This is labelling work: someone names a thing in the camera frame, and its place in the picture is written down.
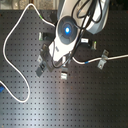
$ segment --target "wire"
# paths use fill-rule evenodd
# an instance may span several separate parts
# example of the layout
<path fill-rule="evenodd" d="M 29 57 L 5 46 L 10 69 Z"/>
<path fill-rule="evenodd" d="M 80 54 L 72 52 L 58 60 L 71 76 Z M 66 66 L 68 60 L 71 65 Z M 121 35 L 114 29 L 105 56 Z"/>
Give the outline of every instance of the wire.
<path fill-rule="evenodd" d="M 17 23 L 16 23 L 15 26 L 12 28 L 12 30 L 11 30 L 10 33 L 7 35 L 7 37 L 6 37 L 5 41 L 4 41 L 4 45 L 3 45 L 3 55 L 4 55 L 4 58 L 5 58 L 5 60 L 7 61 L 7 63 L 8 63 L 10 66 L 12 66 L 12 68 L 14 68 L 14 69 L 22 76 L 22 78 L 24 79 L 24 81 L 25 81 L 25 83 L 26 83 L 26 85 L 27 85 L 27 88 L 28 88 L 28 96 L 27 96 L 27 98 L 26 98 L 25 100 L 19 100 L 18 98 L 16 98 L 16 97 L 12 94 L 12 92 L 8 89 L 8 87 L 7 87 L 2 81 L 0 81 L 0 84 L 3 85 L 3 87 L 6 88 L 6 90 L 9 92 L 9 94 L 10 94 L 16 101 L 18 101 L 18 102 L 20 102 L 20 103 L 25 103 L 25 102 L 28 101 L 28 99 L 29 99 L 29 97 L 30 97 L 30 87 L 29 87 L 28 81 L 27 81 L 27 79 L 25 78 L 25 76 L 20 72 L 20 70 L 18 70 L 18 69 L 16 68 L 16 66 L 14 66 L 14 65 L 8 60 L 8 58 L 7 58 L 6 54 L 5 54 L 5 48 L 6 48 L 6 44 L 7 44 L 8 38 L 9 38 L 10 35 L 13 33 L 13 31 L 15 30 L 15 28 L 18 26 L 19 22 L 21 21 L 21 19 L 22 19 L 24 13 L 26 12 L 26 10 L 28 9 L 29 6 L 33 6 L 33 7 L 34 7 L 34 9 L 36 10 L 38 16 L 42 19 L 42 21 L 44 21 L 46 24 L 49 24 L 49 25 L 55 27 L 52 23 L 49 23 L 48 21 L 44 20 L 44 19 L 41 17 L 39 11 L 36 9 L 36 7 L 35 7 L 32 3 L 30 3 L 30 4 L 28 4 L 28 5 L 26 6 L 26 8 L 25 8 L 24 11 L 22 12 L 22 14 L 21 14 L 19 20 L 17 21 Z"/>
<path fill-rule="evenodd" d="M 77 2 L 76 2 L 76 4 L 74 5 L 74 7 L 73 7 L 73 10 L 72 10 L 72 13 L 71 13 L 71 17 L 73 18 L 73 14 L 74 14 L 74 10 L 75 10 L 75 8 L 77 7 L 77 5 L 79 4 L 79 2 L 80 2 L 81 0 L 78 0 Z M 90 5 L 90 7 L 89 7 L 89 9 L 88 9 L 88 11 L 87 11 L 87 13 L 85 14 L 85 15 L 83 15 L 83 16 L 79 16 L 79 14 L 80 14 L 80 12 L 82 11 L 82 9 L 90 2 L 90 0 L 87 0 L 81 7 L 80 7 L 80 9 L 78 10 L 78 12 L 77 12 L 77 18 L 79 18 L 79 19 L 82 19 L 82 18 L 84 18 L 84 20 L 83 21 L 85 21 L 85 19 L 86 19 L 86 17 L 88 16 L 88 17 L 90 17 L 90 22 L 92 21 L 92 22 L 94 22 L 95 24 L 97 24 L 97 23 L 99 23 L 100 21 L 101 21 L 101 19 L 102 19 L 102 6 L 101 6 L 101 2 L 100 2 L 100 0 L 98 0 L 99 1 L 99 5 L 100 5 L 100 12 L 101 12 L 101 14 L 100 14 L 100 18 L 97 20 L 97 21 L 94 21 L 93 20 L 93 15 L 94 15 L 94 12 L 95 12 L 95 7 L 96 7 L 96 3 L 97 3 L 97 0 L 93 0 L 92 1 L 92 3 L 91 3 L 91 5 Z M 88 22 L 88 24 L 86 25 L 86 27 L 83 27 L 83 26 L 78 26 L 75 22 L 74 22 L 74 25 L 75 25 L 75 27 L 77 27 L 78 29 L 86 29 L 88 26 L 89 26 L 89 24 L 90 24 L 90 22 Z"/>
<path fill-rule="evenodd" d="M 77 64 L 85 64 L 85 62 L 79 62 L 74 57 L 72 58 Z"/>
<path fill-rule="evenodd" d="M 126 58 L 128 57 L 128 55 L 122 55 L 122 56 L 116 56 L 116 57 L 110 57 L 110 58 L 107 58 L 106 60 L 115 60 L 115 59 L 121 59 L 121 58 Z M 88 64 L 88 63 L 91 63 L 91 62 L 94 62 L 94 61 L 97 61 L 97 60 L 101 60 L 102 58 L 95 58 L 95 59 L 92 59 L 92 60 L 89 60 L 89 61 L 86 61 L 86 62 L 79 62 L 78 60 L 76 60 L 74 57 L 73 57 L 73 60 L 77 63 L 77 64 Z"/>

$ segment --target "metal clamp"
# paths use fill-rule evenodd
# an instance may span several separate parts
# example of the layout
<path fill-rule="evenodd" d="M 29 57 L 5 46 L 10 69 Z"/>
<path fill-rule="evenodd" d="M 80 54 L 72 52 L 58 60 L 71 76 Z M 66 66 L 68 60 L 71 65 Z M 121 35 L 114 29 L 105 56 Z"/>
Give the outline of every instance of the metal clamp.
<path fill-rule="evenodd" d="M 104 64 L 107 62 L 106 60 L 108 59 L 108 54 L 109 54 L 109 52 L 107 50 L 104 50 L 101 60 L 99 61 L 99 64 L 98 64 L 99 69 L 101 69 L 101 70 L 103 69 Z"/>

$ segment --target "white cable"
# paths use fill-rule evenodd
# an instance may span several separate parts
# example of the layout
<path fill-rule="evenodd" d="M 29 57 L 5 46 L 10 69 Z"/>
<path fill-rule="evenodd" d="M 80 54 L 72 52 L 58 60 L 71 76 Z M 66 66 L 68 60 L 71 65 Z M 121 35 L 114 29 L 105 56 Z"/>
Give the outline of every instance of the white cable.
<path fill-rule="evenodd" d="M 85 64 L 85 62 L 79 62 L 74 57 L 72 58 L 77 64 Z"/>
<path fill-rule="evenodd" d="M 88 63 L 91 63 L 91 62 L 94 62 L 94 61 L 97 61 L 97 60 L 100 60 L 101 58 L 96 58 L 96 59 L 92 59 L 92 60 L 89 60 Z"/>
<path fill-rule="evenodd" d="M 8 89 L 8 87 L 7 87 L 2 81 L 0 81 L 0 84 L 2 84 L 2 85 L 6 88 L 6 90 L 9 92 L 9 94 L 10 94 L 16 101 L 18 101 L 18 102 L 20 102 L 20 103 L 25 103 L 25 102 L 28 101 L 28 99 L 29 99 L 29 97 L 30 97 L 30 87 L 29 87 L 28 81 L 27 81 L 27 79 L 25 78 L 25 76 L 8 60 L 8 58 L 7 58 L 6 54 L 5 54 L 5 47 L 6 47 L 6 43 L 7 43 L 7 41 L 8 41 L 8 38 L 9 38 L 10 35 L 13 33 L 13 31 L 15 30 L 15 28 L 18 26 L 19 22 L 21 21 L 21 19 L 22 19 L 24 13 L 26 12 L 26 10 L 27 10 L 27 8 L 28 8 L 29 6 L 33 6 L 33 7 L 34 7 L 34 9 L 36 10 L 36 12 L 37 12 L 37 14 L 39 15 L 39 17 L 40 17 L 45 23 L 47 23 L 47 24 L 49 24 L 49 25 L 55 27 L 52 23 L 49 23 L 49 22 L 45 21 L 45 20 L 41 17 L 40 13 L 38 12 L 38 10 L 36 9 L 36 7 L 35 7 L 33 4 L 28 4 L 28 5 L 26 6 L 26 8 L 24 9 L 24 11 L 22 12 L 22 14 L 21 14 L 19 20 L 17 21 L 17 23 L 16 23 L 15 26 L 12 28 L 12 30 L 11 30 L 10 33 L 7 35 L 7 37 L 6 37 L 5 41 L 4 41 L 4 45 L 3 45 L 3 55 L 4 55 L 4 58 L 5 58 L 5 60 L 7 61 L 7 63 L 8 63 L 9 65 L 11 65 L 11 66 L 22 76 L 22 78 L 24 79 L 24 81 L 25 81 L 25 83 L 26 83 L 26 85 L 27 85 L 27 88 L 28 88 L 28 96 L 27 96 L 27 98 L 26 98 L 25 100 L 19 100 L 19 99 L 17 99 L 17 98 L 11 93 L 11 91 Z"/>
<path fill-rule="evenodd" d="M 122 56 L 116 56 L 116 57 L 110 57 L 106 60 L 115 60 L 115 59 L 120 59 L 120 58 L 125 58 L 125 57 L 128 57 L 128 55 L 122 55 Z M 97 60 L 100 60 L 102 58 L 95 58 L 95 59 L 92 59 L 92 60 L 89 60 L 87 62 L 79 62 L 77 61 L 74 57 L 73 57 L 73 60 L 77 63 L 77 64 L 85 64 L 85 63 L 91 63 L 91 62 L 94 62 L 94 61 L 97 61 Z"/>
<path fill-rule="evenodd" d="M 120 58 L 125 58 L 128 57 L 128 55 L 122 55 L 122 56 L 116 56 L 116 57 L 110 57 L 108 60 L 115 60 L 115 59 L 120 59 Z"/>

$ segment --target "optical breadboard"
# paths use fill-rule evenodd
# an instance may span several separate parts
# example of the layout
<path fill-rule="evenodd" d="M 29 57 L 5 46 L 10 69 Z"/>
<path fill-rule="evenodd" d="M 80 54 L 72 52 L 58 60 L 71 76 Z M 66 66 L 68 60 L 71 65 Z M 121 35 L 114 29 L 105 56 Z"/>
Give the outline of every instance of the optical breadboard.
<path fill-rule="evenodd" d="M 0 80 L 19 99 L 27 97 L 21 76 L 5 61 L 3 43 L 22 11 L 0 11 Z M 56 11 L 40 11 L 48 21 Z M 128 58 L 108 60 L 103 70 L 99 61 L 68 65 L 68 79 L 61 80 L 61 69 L 46 70 L 38 78 L 40 49 L 49 41 L 39 41 L 39 32 L 55 33 L 34 10 L 28 10 L 10 36 L 6 54 L 27 78 L 31 94 L 26 103 L 18 103 L 4 89 L 0 93 L 0 128 L 128 128 Z M 102 32 L 85 38 L 97 42 L 97 50 L 81 45 L 75 58 L 88 61 L 128 54 L 128 12 L 110 11 Z"/>

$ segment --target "white robot body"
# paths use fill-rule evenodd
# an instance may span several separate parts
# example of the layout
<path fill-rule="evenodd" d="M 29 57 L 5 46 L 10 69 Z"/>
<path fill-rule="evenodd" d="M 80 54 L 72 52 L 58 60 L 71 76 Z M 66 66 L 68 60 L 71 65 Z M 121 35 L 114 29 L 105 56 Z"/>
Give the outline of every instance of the white robot body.
<path fill-rule="evenodd" d="M 82 1 L 83 0 L 81 0 L 79 5 L 77 5 L 77 7 L 75 8 L 74 13 L 73 13 L 74 21 L 76 22 L 76 24 L 78 26 L 82 25 L 82 22 L 84 19 L 84 18 L 78 19 L 76 16 L 78 9 L 82 6 Z M 69 22 L 69 21 L 72 20 L 72 19 L 70 19 L 70 17 L 71 17 L 72 10 L 73 10 L 73 7 L 75 6 L 76 2 L 77 2 L 77 0 L 64 0 L 63 4 L 61 4 L 62 7 L 60 7 L 61 10 L 58 10 L 60 12 L 58 15 L 58 23 L 56 26 L 56 38 L 54 39 L 54 42 L 52 42 L 51 45 L 49 46 L 50 55 L 53 56 L 53 53 L 54 53 L 53 61 L 59 61 L 63 56 L 70 53 L 74 49 L 74 46 L 78 39 L 78 35 L 80 32 L 80 29 L 78 29 L 78 28 L 76 28 L 77 30 L 75 28 L 73 28 L 73 31 L 75 30 L 75 33 L 76 33 L 75 38 L 70 39 L 70 37 L 69 37 L 69 40 L 68 40 L 69 43 L 66 43 L 67 39 L 66 40 L 61 39 L 61 37 L 62 38 L 68 37 L 67 33 L 70 32 L 70 26 L 72 26 L 72 24 L 73 24 L 72 21 L 71 22 Z M 85 6 L 85 8 L 83 8 L 83 10 L 81 12 L 82 14 L 86 14 L 91 2 L 92 2 L 92 0 L 90 0 L 90 2 L 88 2 L 88 4 Z M 95 25 L 95 23 L 93 21 L 91 21 L 89 26 L 86 28 L 86 30 L 92 34 L 96 34 L 99 31 L 101 31 L 104 28 L 106 21 L 107 21 L 109 0 L 101 0 L 101 6 L 102 6 L 102 10 L 103 10 L 103 16 L 102 16 L 100 23 Z M 95 12 L 93 15 L 93 20 L 96 21 L 100 17 L 100 15 L 101 15 L 100 6 L 97 1 Z M 89 17 L 87 16 L 82 27 L 86 26 L 88 19 L 89 19 Z M 64 28 L 63 26 L 68 23 L 69 23 L 69 27 Z M 61 26 L 60 24 L 62 24 L 62 29 L 64 29 L 65 34 L 67 34 L 66 36 L 63 36 L 63 30 L 59 29 L 59 27 Z"/>

